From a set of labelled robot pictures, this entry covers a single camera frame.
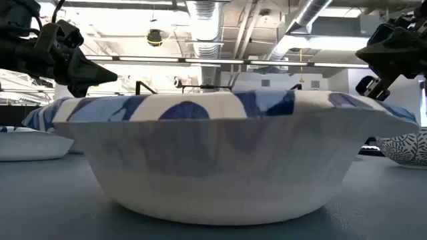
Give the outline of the silver ceiling ventilation duct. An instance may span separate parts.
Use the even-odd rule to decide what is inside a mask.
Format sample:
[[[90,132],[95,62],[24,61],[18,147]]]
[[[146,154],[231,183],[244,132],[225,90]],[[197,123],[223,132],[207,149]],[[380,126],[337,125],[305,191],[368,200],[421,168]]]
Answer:
[[[276,29],[277,41],[265,60],[279,61],[292,48],[298,48],[297,37],[293,33],[309,35],[314,21],[320,16],[333,0],[300,0],[298,8],[285,15]]]
[[[218,59],[223,3],[215,1],[186,1],[191,19],[191,37],[197,58]]]

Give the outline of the wooden shelf with black frame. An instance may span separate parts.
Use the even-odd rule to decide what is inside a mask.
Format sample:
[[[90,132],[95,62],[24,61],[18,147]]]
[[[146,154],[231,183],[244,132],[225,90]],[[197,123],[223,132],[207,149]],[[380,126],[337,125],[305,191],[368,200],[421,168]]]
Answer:
[[[151,87],[146,85],[142,81],[137,81],[135,85],[135,95],[141,95],[141,86],[148,90],[151,94],[157,94],[157,91],[154,91]],[[186,87],[191,88],[200,88],[200,89],[228,89],[232,90],[233,85],[219,86],[219,85],[178,85],[178,88],[181,89],[181,92],[184,93]],[[295,84],[290,90],[302,90],[302,84]]]

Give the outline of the long ceiling light strip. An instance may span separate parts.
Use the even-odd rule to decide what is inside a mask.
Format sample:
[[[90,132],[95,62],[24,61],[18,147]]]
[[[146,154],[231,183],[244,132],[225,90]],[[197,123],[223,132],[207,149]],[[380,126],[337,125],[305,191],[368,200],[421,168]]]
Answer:
[[[183,58],[183,57],[124,57],[124,56],[102,56],[87,55],[89,60],[100,62],[135,62],[135,63],[197,63],[214,65],[265,65],[274,67],[329,67],[329,68],[349,68],[349,69],[368,69],[367,64],[355,63],[318,63],[303,61],[265,61],[249,59],[201,59],[201,58]]]

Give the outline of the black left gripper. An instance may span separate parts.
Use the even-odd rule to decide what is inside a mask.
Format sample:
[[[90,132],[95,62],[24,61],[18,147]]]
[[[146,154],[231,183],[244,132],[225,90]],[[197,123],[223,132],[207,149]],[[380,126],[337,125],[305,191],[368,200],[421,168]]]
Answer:
[[[35,41],[37,74],[67,85],[74,97],[85,97],[90,87],[117,81],[117,74],[88,60],[76,48],[66,46],[61,38],[64,32],[57,23],[42,26]]]

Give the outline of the blue-patterned white paper bowl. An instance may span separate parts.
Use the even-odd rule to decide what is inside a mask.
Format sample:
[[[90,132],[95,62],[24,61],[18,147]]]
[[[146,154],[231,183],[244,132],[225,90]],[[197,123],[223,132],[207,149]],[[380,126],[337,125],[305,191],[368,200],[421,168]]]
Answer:
[[[0,161],[43,161],[60,159],[73,140],[26,127],[0,125]]]
[[[311,213],[369,137],[420,128],[405,108],[319,90],[62,98],[23,124],[74,140],[116,203],[203,225]]]

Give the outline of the black ceiling dome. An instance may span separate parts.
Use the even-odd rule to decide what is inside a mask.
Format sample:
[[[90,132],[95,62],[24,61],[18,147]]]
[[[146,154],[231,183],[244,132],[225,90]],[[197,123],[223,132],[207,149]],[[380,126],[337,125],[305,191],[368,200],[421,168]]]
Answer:
[[[161,30],[150,29],[149,33],[147,34],[146,41],[152,47],[160,47],[163,44]]]

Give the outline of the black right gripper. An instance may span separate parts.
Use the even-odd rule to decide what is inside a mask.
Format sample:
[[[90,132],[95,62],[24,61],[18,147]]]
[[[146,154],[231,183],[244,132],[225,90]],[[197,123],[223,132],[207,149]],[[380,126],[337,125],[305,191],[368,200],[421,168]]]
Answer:
[[[427,76],[427,17],[400,16],[400,20],[402,28],[395,29],[387,40],[357,50],[357,58],[379,76],[363,77],[355,88],[359,95],[384,101],[390,96],[390,81],[399,75],[409,79]],[[400,57],[404,59],[402,73]]]

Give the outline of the navy floral ceramic bowl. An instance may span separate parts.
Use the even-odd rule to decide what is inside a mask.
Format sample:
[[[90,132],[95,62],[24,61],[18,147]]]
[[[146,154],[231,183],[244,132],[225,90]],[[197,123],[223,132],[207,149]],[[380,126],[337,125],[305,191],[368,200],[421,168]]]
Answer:
[[[376,138],[376,146],[393,162],[407,168],[427,169],[427,127],[418,133]]]

